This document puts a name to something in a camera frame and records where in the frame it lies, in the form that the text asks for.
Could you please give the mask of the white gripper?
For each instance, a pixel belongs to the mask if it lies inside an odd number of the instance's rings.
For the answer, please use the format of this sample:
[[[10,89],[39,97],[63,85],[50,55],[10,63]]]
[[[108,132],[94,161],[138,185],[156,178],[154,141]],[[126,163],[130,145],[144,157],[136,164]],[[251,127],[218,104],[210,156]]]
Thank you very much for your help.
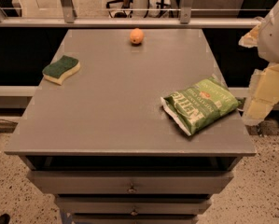
[[[245,48],[258,46],[258,56],[270,62],[263,71],[254,71],[244,102],[244,124],[258,125],[279,102],[279,0],[261,25],[240,38],[239,45]]]

